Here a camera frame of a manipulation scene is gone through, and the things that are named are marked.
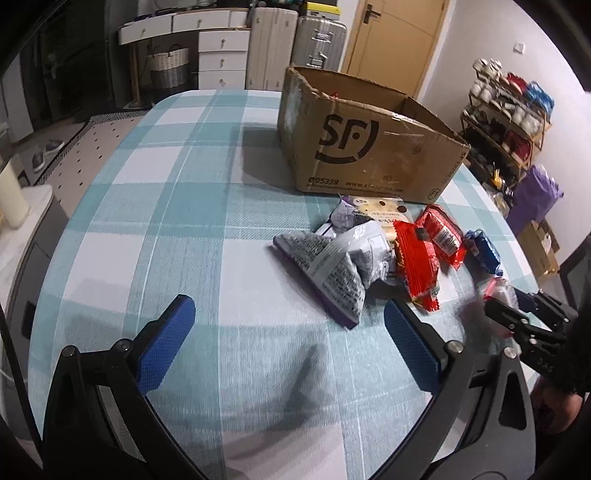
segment red snack package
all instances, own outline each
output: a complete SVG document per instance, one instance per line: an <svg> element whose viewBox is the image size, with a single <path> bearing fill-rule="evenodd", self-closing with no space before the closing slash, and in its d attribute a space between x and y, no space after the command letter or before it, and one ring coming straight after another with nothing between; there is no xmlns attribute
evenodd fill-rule
<svg viewBox="0 0 591 480"><path fill-rule="evenodd" d="M445 260L456 270L460 268L466 256L462 241L464 234L439 205L427 205L415 224L427 231L437 258Z"/></svg>
<svg viewBox="0 0 591 480"><path fill-rule="evenodd" d="M439 310L437 273L439 262L427 232L422 227L394 220L398 271L405 275L405 285L413 303L428 312Z"/></svg>

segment suitcase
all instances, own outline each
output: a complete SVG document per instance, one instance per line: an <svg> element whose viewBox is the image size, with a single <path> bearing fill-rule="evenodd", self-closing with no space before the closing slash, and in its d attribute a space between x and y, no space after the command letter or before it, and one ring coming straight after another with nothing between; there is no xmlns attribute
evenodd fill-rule
<svg viewBox="0 0 591 480"><path fill-rule="evenodd" d="M255 8L246 65L248 90L283 88L285 69L291 58L297 12L282 8Z"/></svg>
<svg viewBox="0 0 591 480"><path fill-rule="evenodd" d="M347 27L326 18L300 17L291 63L298 67L314 67L338 71L345 47Z"/></svg>

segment table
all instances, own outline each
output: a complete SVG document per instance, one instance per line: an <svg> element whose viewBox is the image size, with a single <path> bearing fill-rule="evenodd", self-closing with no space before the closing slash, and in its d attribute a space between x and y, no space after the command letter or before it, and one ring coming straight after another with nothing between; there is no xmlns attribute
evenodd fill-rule
<svg viewBox="0 0 591 480"><path fill-rule="evenodd" d="M121 142L70 220L41 292L29 364L39 426L65 345L88 351L133 338L184 293L196 324L148 398L211 478L366 479L408 433L428 395L384 328L385 299L369 296L360 325L345 330L271 246L277 233L316 229L337 203L294 190L279 101L277 92L185 92ZM466 167L439 203L462 229L488 233L514 286L537 291ZM485 278L473 258L440 273L442 308L426 319L445 340L499 347L474 303Z"/></svg>

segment person's hand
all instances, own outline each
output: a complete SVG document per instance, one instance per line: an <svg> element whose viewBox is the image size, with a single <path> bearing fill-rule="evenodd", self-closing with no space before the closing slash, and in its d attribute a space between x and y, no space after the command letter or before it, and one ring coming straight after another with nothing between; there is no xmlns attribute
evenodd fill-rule
<svg viewBox="0 0 591 480"><path fill-rule="evenodd" d="M535 429L547 434L565 431L583 405L583 399L579 395L564 393L543 377L539 377L535 383L530 398L534 409Z"/></svg>

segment screw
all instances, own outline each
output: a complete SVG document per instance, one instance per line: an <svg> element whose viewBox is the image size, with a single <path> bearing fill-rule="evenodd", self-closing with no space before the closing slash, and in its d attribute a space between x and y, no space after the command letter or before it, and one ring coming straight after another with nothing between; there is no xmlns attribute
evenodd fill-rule
<svg viewBox="0 0 591 480"><path fill-rule="evenodd" d="M76 347L72 345L65 346L64 349L61 351L62 356L72 356L76 351Z"/></svg>
<svg viewBox="0 0 591 480"><path fill-rule="evenodd" d="M517 356L517 352L516 352L516 351L515 351L515 349L514 349L513 347L511 347L511 346L506 346L506 347L503 349L503 353L505 354L505 356L506 356L507 358L511 358L511 359L514 359L514 358Z"/></svg>
<svg viewBox="0 0 591 480"><path fill-rule="evenodd" d="M464 345L457 340L452 340L447 343L447 348L450 352L462 353L464 351Z"/></svg>
<svg viewBox="0 0 591 480"><path fill-rule="evenodd" d="M119 340L119 342L115 344L115 348L120 352L126 352L129 350L129 347L131 347L131 341L127 338Z"/></svg>

